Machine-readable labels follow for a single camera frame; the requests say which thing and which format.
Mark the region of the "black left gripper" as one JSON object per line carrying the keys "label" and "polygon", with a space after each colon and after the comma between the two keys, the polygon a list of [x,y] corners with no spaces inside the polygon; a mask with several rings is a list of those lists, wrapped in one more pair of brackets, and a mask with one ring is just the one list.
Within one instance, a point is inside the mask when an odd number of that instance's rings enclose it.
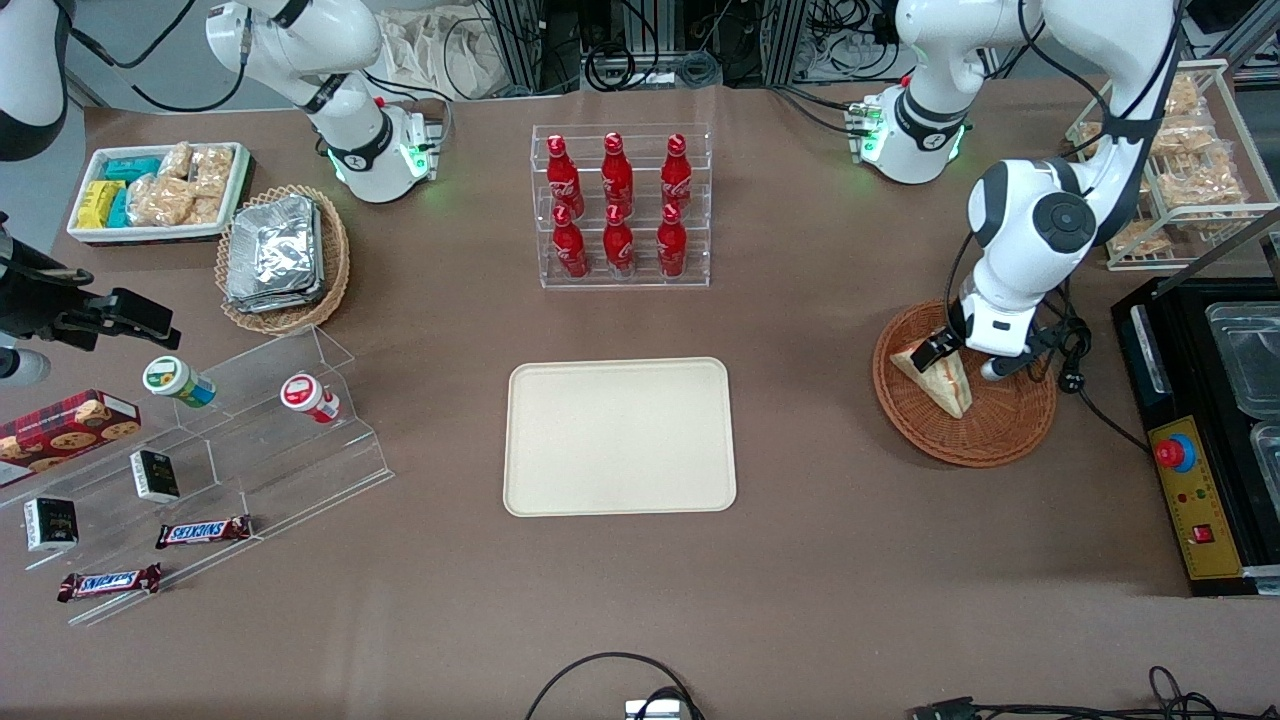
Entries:
{"label": "black left gripper", "polygon": [[923,374],[938,361],[954,355],[968,345],[972,334],[972,316],[964,304],[964,297],[952,299],[945,319],[945,328],[925,337],[911,352],[910,361],[915,372]]}

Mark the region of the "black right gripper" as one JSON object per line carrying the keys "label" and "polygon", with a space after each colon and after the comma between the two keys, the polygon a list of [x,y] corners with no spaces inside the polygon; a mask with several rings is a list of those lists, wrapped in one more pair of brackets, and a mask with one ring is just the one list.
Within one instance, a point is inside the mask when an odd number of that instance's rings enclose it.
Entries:
{"label": "black right gripper", "polygon": [[84,307],[93,282],[1,228],[1,332],[13,338],[60,342],[92,352],[100,336],[129,336],[164,348],[179,348],[182,333],[173,310],[132,290],[113,288],[92,300],[95,316],[64,316]]}

